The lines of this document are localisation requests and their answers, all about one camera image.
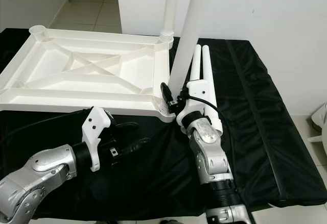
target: doorway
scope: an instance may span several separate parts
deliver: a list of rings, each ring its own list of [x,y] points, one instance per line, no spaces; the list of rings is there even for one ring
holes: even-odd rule
[[[122,33],[118,0],[69,0],[52,25],[55,29]]]

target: seam on fabric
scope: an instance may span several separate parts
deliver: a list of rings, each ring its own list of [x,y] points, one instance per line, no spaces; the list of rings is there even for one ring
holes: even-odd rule
[[[256,125],[258,127],[258,130],[259,130],[259,133],[261,135],[261,139],[262,139],[263,145],[265,147],[266,154],[267,154],[267,156],[269,158],[269,161],[270,161],[270,166],[271,166],[272,172],[273,172],[273,174],[275,176],[275,180],[276,180],[276,184],[277,184],[279,193],[280,193],[282,198],[287,198],[284,187],[283,187],[283,185],[281,183],[281,179],[280,179],[279,174],[278,174],[278,170],[277,170],[277,168],[275,166],[275,163],[274,163],[275,162],[275,157],[270,152],[270,150],[272,148],[271,148],[270,144],[268,143],[268,137],[267,137],[266,130],[265,130],[265,128],[263,126],[263,123],[262,123],[262,120],[261,120],[261,118],[259,116],[259,112],[258,112],[258,109],[257,109],[256,104],[254,102],[253,96],[251,95],[251,91],[250,91],[249,87],[246,84],[246,79],[245,79],[244,74],[243,74],[243,72],[241,70],[241,67],[239,65],[238,58],[236,56],[236,53],[234,51],[234,48],[233,48],[231,42],[229,40],[226,40],[226,44],[227,44],[228,50],[230,52],[231,58],[233,60],[234,66],[236,68],[236,71],[237,71],[237,73],[238,73],[238,75],[240,77],[242,87],[244,89],[245,95],[246,95],[246,97],[248,99],[250,109],[251,109],[253,117],[254,117],[254,121],[255,121],[255,123],[256,123]]]

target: white bracket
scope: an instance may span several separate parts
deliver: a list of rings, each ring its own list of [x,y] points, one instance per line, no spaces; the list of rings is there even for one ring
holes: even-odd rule
[[[100,169],[100,159],[98,154],[98,144],[101,139],[98,138],[104,128],[110,126],[111,121],[108,116],[109,112],[105,112],[103,108],[94,107],[82,125],[82,140],[86,143],[90,151],[92,159],[91,170],[93,172]]]
[[[189,89],[189,95],[194,96],[197,98],[201,98],[204,100],[208,99],[208,90],[209,90],[209,84],[207,80],[194,80],[189,81],[186,84],[186,87]],[[182,125],[182,119],[188,115],[189,113],[192,113],[194,111],[200,111],[202,114],[204,113],[204,103],[187,99],[185,108],[178,114],[176,121],[178,125]]]

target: black band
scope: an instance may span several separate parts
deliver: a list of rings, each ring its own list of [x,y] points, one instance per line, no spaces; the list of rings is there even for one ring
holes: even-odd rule
[[[72,146],[76,157],[76,170],[78,173],[92,167],[92,159],[90,151],[85,142],[81,142]]]
[[[189,127],[189,125],[194,121],[197,120],[199,118],[203,118],[203,115],[201,114],[200,111],[194,111],[192,113],[189,113],[188,115],[186,115],[183,119],[182,119],[182,124],[184,126],[185,129],[187,129]]]
[[[202,188],[207,209],[242,204],[233,180],[206,183]]]

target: white plastic tray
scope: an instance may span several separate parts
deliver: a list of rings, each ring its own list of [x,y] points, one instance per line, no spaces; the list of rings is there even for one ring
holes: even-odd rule
[[[169,79],[169,45],[158,37],[30,28],[0,74],[0,110],[156,116]]]

